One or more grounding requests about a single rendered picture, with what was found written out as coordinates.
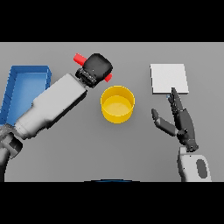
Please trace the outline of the blue tray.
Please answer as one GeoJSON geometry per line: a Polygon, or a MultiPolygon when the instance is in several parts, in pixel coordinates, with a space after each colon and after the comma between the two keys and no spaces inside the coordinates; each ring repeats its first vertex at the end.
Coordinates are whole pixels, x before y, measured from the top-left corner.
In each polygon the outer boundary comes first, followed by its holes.
{"type": "Polygon", "coordinates": [[[11,66],[0,108],[0,126],[13,125],[51,85],[49,66],[11,66]]]}

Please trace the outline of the dark right robot hand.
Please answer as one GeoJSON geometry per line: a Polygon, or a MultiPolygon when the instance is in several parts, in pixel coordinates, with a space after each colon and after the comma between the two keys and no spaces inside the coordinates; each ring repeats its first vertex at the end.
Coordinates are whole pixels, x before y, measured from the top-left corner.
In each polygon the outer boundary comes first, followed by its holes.
{"type": "Polygon", "coordinates": [[[171,137],[176,137],[179,142],[186,147],[187,151],[196,151],[199,146],[196,143],[193,120],[187,109],[183,107],[181,99],[175,87],[171,89],[168,101],[171,106],[171,113],[174,123],[166,121],[153,108],[151,110],[151,114],[156,127],[166,134],[170,135],[171,137]]]}

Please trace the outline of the pale square measuring scale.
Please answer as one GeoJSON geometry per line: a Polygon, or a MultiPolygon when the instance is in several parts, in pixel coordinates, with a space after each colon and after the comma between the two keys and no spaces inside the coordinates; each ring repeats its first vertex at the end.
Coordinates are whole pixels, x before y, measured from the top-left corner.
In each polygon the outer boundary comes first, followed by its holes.
{"type": "Polygon", "coordinates": [[[179,94],[189,93],[184,64],[151,64],[150,77],[154,95],[168,95],[172,88],[179,94]]]}

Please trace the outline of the yellow bowl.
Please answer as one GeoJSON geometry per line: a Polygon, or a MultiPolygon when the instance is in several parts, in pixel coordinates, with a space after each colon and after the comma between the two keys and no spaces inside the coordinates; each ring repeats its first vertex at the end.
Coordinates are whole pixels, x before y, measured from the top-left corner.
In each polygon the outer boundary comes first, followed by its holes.
{"type": "Polygon", "coordinates": [[[114,124],[127,122],[135,107],[135,96],[124,86],[111,86],[101,95],[101,112],[104,118],[114,124]]]}

